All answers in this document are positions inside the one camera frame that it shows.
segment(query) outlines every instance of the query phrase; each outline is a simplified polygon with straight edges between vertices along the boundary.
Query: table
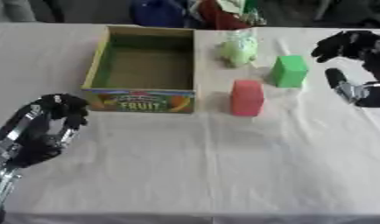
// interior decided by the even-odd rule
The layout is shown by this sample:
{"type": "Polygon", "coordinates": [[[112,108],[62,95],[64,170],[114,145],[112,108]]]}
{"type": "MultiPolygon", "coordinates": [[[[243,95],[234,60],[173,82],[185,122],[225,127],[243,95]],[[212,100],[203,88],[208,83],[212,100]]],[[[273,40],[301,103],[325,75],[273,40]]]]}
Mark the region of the table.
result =
{"type": "MultiPolygon", "coordinates": [[[[102,30],[0,24],[0,126],[40,95],[79,95],[102,30]]],[[[339,67],[359,83],[371,75],[355,61],[310,58],[338,30],[252,31],[257,61],[237,69],[215,58],[226,32],[196,32],[193,115],[91,113],[63,155],[25,170],[7,223],[380,223],[380,108],[347,105],[323,73],[339,67]],[[229,115],[232,81],[262,79],[277,39],[305,57],[304,87],[264,84],[259,117],[229,115]]]]}

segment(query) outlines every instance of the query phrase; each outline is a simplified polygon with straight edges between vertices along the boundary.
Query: person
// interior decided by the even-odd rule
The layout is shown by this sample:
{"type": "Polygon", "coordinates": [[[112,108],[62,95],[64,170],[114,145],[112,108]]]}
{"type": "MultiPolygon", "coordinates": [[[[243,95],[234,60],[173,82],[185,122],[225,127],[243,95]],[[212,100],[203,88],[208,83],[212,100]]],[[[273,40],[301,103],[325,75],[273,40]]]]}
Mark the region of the person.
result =
{"type": "Polygon", "coordinates": [[[28,0],[0,0],[0,22],[35,22],[28,0]]]}

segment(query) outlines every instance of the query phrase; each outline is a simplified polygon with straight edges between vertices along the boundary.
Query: open box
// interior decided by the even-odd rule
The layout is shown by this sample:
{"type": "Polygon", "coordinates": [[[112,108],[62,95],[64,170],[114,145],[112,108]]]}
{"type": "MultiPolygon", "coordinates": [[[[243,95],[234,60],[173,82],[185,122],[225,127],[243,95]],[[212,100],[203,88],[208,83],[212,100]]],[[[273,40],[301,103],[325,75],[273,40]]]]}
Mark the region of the open box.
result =
{"type": "Polygon", "coordinates": [[[94,110],[192,113],[194,32],[108,26],[82,90],[94,110]]]}

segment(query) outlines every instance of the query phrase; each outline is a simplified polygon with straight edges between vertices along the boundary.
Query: red object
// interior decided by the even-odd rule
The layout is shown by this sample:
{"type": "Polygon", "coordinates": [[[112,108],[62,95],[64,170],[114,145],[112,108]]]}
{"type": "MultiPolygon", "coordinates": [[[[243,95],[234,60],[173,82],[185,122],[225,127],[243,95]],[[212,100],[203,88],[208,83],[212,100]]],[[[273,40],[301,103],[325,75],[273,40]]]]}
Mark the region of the red object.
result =
{"type": "Polygon", "coordinates": [[[237,30],[251,27],[234,17],[234,14],[222,10],[215,0],[203,0],[198,7],[198,12],[207,25],[215,30],[237,30]]]}
{"type": "Polygon", "coordinates": [[[234,116],[257,116],[264,104],[262,85],[255,80],[236,80],[231,93],[234,116]]]}

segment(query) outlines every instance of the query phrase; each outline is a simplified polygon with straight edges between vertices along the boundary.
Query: metal robot arm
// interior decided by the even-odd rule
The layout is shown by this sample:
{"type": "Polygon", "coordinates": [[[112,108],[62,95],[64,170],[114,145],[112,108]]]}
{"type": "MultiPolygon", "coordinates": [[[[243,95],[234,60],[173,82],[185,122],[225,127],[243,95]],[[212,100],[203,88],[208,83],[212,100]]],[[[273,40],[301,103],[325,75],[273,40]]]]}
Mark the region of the metal robot arm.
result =
{"type": "Polygon", "coordinates": [[[20,169],[57,157],[80,126],[87,125],[87,102],[70,94],[44,95],[23,106],[0,129],[0,213],[20,169]],[[49,135],[50,122],[63,119],[62,129],[49,135]]]}

